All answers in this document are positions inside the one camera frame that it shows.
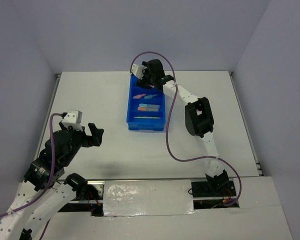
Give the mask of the blue cap clear highlighter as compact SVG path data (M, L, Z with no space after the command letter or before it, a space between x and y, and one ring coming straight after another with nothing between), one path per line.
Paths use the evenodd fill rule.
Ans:
M139 104L139 107L142 107L142 108L156 108L156 109L159 109L159 108L160 108L160 105L158 105L158 104L145 104L145 103L140 103L140 104Z

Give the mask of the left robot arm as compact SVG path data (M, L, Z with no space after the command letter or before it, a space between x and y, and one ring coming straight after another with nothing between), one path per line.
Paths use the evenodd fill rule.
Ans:
M99 204L102 200L102 191L77 173L68 175L59 186L55 184L80 148L101 145L104 130L93 123L88 124L90 135L84 127L75 129L62 123L60 127L30 164L7 214L1 218L0 240L32 240L68 202L94 200Z

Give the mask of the blue compartment tray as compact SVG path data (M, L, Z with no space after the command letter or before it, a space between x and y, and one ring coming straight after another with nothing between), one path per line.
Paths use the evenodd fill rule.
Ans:
M126 123L131 131L163 131L166 124L165 95L137 86L138 78L130 77Z

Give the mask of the orange cap grey highlighter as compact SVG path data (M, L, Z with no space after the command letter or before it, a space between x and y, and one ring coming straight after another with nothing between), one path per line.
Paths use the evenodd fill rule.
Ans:
M139 106L137 108L137 110L140 111L140 112L158 112L160 109L156 108L156 107L142 107L142 106Z

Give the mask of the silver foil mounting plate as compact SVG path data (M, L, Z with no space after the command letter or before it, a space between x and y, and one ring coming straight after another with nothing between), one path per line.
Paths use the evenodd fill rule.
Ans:
M181 216L202 209L237 208L238 188L231 180L211 190L206 180L140 180L94 183L61 213L85 212L94 217Z

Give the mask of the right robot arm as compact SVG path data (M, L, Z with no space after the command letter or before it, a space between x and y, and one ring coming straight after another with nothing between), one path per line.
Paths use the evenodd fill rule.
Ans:
M203 144L206 155L191 159L179 159L179 162L192 162L204 160L204 171L207 181L207 190L213 196L220 195L229 183L225 162L219 158L219 153L214 140L214 117L209 100L198 97L180 84L175 79L175 74L168 75L163 69L159 59L142 62L141 65L133 63L130 74L137 78L137 86L144 89L156 89L166 97L172 99L168 120L176 103L184 109L184 124L187 132L198 138Z

